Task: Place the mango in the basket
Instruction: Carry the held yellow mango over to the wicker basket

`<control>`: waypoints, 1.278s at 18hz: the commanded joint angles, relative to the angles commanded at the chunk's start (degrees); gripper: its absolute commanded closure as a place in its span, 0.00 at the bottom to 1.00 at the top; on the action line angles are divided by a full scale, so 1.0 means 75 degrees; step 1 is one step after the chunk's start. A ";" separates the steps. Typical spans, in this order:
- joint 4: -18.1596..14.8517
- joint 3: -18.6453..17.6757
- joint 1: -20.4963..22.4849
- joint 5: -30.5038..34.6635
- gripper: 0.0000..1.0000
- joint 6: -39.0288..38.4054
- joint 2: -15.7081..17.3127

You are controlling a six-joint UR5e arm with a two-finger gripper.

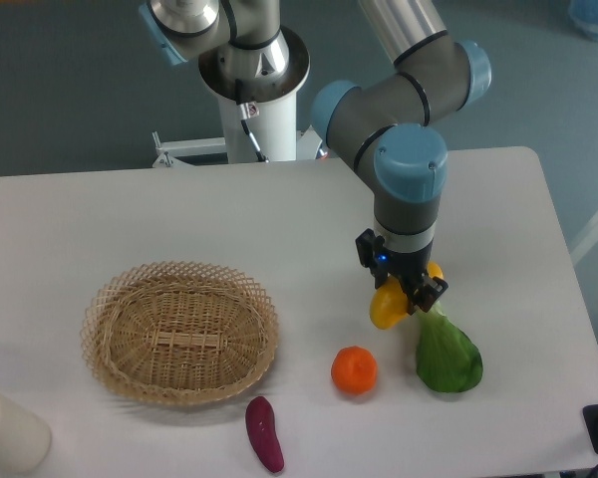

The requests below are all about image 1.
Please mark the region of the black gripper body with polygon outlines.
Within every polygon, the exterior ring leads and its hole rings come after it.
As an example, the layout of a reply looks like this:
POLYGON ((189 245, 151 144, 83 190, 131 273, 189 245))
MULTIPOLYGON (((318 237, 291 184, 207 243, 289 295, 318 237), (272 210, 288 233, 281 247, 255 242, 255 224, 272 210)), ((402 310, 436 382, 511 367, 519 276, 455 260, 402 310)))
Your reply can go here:
POLYGON ((378 234, 366 229, 355 240, 361 265, 372 275, 377 266, 391 268, 391 276, 398 279, 408 277, 414 280, 428 275, 428 261, 434 241, 434 228, 418 234, 397 234, 382 230, 378 234))

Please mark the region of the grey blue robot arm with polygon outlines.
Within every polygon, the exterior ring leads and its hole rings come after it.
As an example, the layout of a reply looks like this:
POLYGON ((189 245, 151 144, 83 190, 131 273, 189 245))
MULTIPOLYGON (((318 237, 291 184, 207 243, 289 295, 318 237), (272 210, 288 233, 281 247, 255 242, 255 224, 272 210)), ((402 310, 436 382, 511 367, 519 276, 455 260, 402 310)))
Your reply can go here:
MULTIPOLYGON (((397 281, 411 310, 428 311, 448 286, 428 268, 448 157, 433 123, 487 92, 490 61, 478 44, 454 41, 429 1, 361 7, 394 72, 369 88, 324 87, 310 125, 373 192, 374 225, 356 241, 361 265, 377 286, 397 281)), ((197 63, 229 162, 298 158, 296 96, 310 58, 278 2, 146 1, 139 11, 172 64, 197 63)))

